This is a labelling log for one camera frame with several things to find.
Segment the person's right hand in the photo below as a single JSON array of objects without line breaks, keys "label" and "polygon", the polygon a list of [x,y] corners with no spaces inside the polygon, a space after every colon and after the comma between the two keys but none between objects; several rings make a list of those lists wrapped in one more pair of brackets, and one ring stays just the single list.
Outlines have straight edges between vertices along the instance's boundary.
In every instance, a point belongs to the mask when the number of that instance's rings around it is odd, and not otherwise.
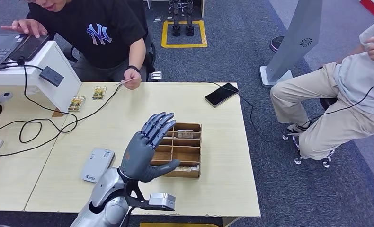
[{"label": "person's right hand", "polygon": [[39,38],[40,35],[48,35],[47,29],[34,19],[14,20],[10,26],[1,26],[1,29],[33,35],[36,38]]}]

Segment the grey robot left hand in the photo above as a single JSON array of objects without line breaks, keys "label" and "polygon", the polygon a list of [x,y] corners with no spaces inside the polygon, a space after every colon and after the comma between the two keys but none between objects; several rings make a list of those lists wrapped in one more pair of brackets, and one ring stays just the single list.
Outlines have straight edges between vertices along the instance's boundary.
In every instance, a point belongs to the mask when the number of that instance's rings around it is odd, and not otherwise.
[{"label": "grey robot left hand", "polygon": [[131,138],[125,149],[119,171],[127,178],[148,183],[151,180],[175,170],[180,160],[152,166],[155,149],[162,142],[176,121],[174,113],[155,113]]}]

